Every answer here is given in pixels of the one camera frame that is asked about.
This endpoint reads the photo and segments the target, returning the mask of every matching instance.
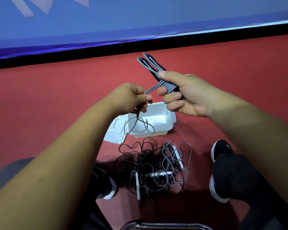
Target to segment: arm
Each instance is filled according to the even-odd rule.
[[[0,190],[0,229],[66,229],[90,179],[104,135],[115,117],[138,107],[141,86],[126,83],[89,108]]]
[[[179,86],[181,93],[159,95],[169,110],[206,116],[215,123],[253,163],[288,203],[288,124],[250,103],[219,90],[191,74],[162,72],[160,76]]]

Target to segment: open container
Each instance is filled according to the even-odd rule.
[[[124,133],[124,125],[127,120],[136,117],[135,114],[127,114],[120,115],[111,123],[104,140],[112,143],[122,144],[126,138],[126,134]],[[143,137],[151,137],[157,135],[166,135],[169,130],[173,128],[173,123],[176,123],[176,116],[174,112],[170,112],[166,108],[166,104],[163,102],[156,102],[153,104],[148,104],[147,112],[140,112],[139,117],[141,117],[144,121],[148,121],[155,128],[154,129],[148,125],[148,131],[143,133],[136,133],[137,131],[145,130],[144,123],[138,121],[135,125],[130,135],[133,135],[135,138],[143,138]],[[136,118],[130,120],[126,127],[125,132],[129,132],[129,130],[134,126]]]

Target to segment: person's right arm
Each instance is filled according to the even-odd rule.
[[[181,92],[166,94],[166,88],[158,89],[170,111],[208,117],[288,203],[288,123],[195,75],[159,72],[159,76],[178,85]]]

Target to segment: white shoe sole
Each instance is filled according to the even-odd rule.
[[[112,185],[112,190],[111,190],[111,192],[110,192],[108,195],[106,195],[105,197],[103,197],[104,199],[110,199],[110,198],[112,198],[112,197],[115,195],[115,193],[116,193],[116,190],[117,190],[116,183],[115,183],[115,181],[114,181],[112,178],[110,178],[110,181],[111,181],[111,185]]]
[[[212,145],[212,148],[211,148],[211,151],[210,151],[210,154],[211,154],[211,159],[213,162],[215,162],[216,160],[214,159],[214,148],[216,147],[216,143],[219,141],[219,139],[214,142],[214,144]]]
[[[216,190],[214,188],[214,180],[213,180],[213,175],[211,174],[211,178],[210,178],[210,182],[209,182],[209,190],[210,193],[212,195],[212,197],[216,200],[219,201],[221,203],[227,203],[229,198],[221,198],[220,196],[218,196],[218,194],[216,193]]]

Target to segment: person's left arm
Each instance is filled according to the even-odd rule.
[[[0,190],[0,229],[66,229],[115,117],[146,112],[152,96],[125,83],[89,108]]]

